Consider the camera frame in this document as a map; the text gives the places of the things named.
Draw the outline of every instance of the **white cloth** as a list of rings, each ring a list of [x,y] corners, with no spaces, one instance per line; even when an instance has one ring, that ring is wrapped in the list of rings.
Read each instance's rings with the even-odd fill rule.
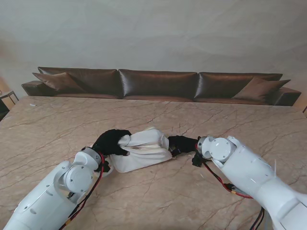
[[[168,151],[168,139],[156,128],[131,136],[126,135],[119,140],[118,144],[129,152],[128,156],[110,155],[111,164],[120,173],[158,164],[172,158],[172,154]]]

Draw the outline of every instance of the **marble table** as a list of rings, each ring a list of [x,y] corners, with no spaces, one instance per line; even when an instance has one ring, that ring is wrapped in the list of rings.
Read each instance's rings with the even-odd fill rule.
[[[307,193],[307,119],[293,107],[25,97],[0,122],[0,228],[55,165],[101,133],[152,126],[192,138],[236,136],[270,164],[276,159],[278,175]],[[113,172],[66,229],[249,229],[260,206],[224,190],[204,167],[192,166],[192,157]]]

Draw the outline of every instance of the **wall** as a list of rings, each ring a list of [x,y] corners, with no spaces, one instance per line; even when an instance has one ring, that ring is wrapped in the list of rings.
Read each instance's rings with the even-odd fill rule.
[[[307,105],[306,0],[2,0],[0,76],[37,66],[281,72]]]

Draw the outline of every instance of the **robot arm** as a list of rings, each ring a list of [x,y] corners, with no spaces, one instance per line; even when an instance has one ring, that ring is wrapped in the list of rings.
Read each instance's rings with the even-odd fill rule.
[[[93,183],[101,156],[83,148],[73,163],[63,161],[18,205],[5,230],[58,230]]]
[[[197,149],[237,188],[268,211],[275,230],[307,229],[307,195],[294,191],[281,181],[263,158],[239,140],[231,136],[202,137]]]

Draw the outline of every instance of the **sofa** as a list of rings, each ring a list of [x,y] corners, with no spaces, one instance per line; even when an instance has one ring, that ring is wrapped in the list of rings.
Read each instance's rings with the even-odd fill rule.
[[[301,92],[286,87],[265,102],[234,99],[253,78],[279,81],[279,73],[212,73],[38,67],[42,74],[68,73],[84,93],[56,93],[40,80],[22,84],[31,96],[292,106]]]

